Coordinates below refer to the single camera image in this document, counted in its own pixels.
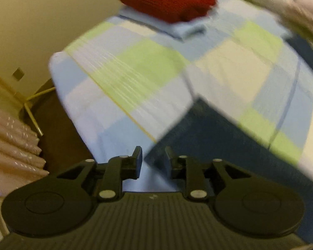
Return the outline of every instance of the bed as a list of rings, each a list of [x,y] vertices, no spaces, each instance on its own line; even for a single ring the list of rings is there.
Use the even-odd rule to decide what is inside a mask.
[[[286,42],[292,36],[265,9],[218,0],[205,33],[178,40],[113,16],[55,53],[49,68],[98,163],[137,145],[146,155],[201,98],[313,181],[313,70]],[[140,178],[123,189],[177,187],[143,161]]]

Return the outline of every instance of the beige wall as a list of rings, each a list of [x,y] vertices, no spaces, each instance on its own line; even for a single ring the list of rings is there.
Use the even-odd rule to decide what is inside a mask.
[[[13,117],[19,117],[22,104],[0,86],[0,109],[9,112]]]
[[[32,95],[50,78],[50,56],[119,7],[118,0],[0,0],[0,77]]]

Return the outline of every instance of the blue and green checkered blanket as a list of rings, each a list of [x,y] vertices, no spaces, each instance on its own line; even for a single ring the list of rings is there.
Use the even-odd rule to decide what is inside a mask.
[[[202,97],[313,179],[313,72],[290,31],[243,0],[218,0],[206,33],[180,41],[118,16],[53,55],[58,95],[98,162],[147,152]],[[144,165],[124,188],[170,190]]]

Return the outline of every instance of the curtain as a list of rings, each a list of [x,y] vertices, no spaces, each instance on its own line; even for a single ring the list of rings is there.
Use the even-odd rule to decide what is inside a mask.
[[[49,174],[29,126],[0,110],[0,196]]]

